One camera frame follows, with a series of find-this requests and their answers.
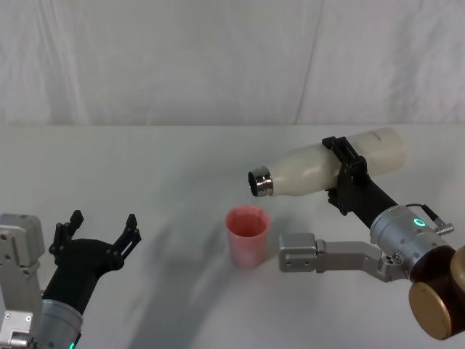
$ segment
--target white backdrop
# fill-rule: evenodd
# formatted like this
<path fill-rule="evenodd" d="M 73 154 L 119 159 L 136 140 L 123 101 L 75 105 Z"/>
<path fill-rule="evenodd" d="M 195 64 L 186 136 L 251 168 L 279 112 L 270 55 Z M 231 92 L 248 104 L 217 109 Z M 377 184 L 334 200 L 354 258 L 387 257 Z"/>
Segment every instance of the white backdrop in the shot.
<path fill-rule="evenodd" d="M 0 1 L 0 124 L 465 121 L 465 1 Z"/>

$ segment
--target white table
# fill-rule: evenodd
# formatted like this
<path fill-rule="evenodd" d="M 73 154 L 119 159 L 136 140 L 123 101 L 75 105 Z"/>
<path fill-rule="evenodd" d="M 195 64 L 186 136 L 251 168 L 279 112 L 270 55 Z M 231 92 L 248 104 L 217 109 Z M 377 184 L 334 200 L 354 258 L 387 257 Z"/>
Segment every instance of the white table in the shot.
<path fill-rule="evenodd" d="M 0 212 L 54 224 L 84 213 L 76 238 L 115 241 L 129 212 L 142 243 L 104 276 L 84 314 L 81 349 L 462 348 L 426 336 L 408 305 L 408 281 L 383 284 L 362 272 L 284 274 L 273 253 L 281 232 L 328 241 L 369 241 L 353 215 L 324 192 L 253 198 L 247 171 L 330 135 L 374 126 L 43 127 L 0 129 Z M 375 181 L 397 202 L 428 203 L 465 245 L 465 125 L 398 126 L 408 149 L 399 172 Z M 245 272 L 230 265 L 223 219 L 259 204 L 272 217 L 270 258 Z M 52 257 L 41 259 L 46 286 Z"/>

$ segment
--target plastic cup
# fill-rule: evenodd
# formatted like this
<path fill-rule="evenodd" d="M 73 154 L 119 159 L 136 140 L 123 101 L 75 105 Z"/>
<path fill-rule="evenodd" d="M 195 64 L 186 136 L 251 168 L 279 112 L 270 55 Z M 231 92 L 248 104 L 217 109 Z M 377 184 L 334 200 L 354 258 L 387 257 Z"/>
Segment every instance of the plastic cup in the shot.
<path fill-rule="evenodd" d="M 257 206 L 240 206 L 226 216 L 227 240 L 232 262 L 252 269 L 264 262 L 270 218 Z"/>

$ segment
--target plastic bottle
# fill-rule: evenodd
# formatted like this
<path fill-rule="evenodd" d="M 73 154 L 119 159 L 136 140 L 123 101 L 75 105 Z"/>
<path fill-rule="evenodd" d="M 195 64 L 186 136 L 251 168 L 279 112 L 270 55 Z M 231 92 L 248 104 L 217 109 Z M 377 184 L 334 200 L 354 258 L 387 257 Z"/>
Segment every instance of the plastic bottle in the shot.
<path fill-rule="evenodd" d="M 405 163 L 402 138 L 391 127 L 347 137 L 365 157 L 371 176 L 398 170 Z M 341 163 L 321 143 L 291 151 L 275 163 L 249 172 L 254 196 L 302 196 L 334 188 Z"/>

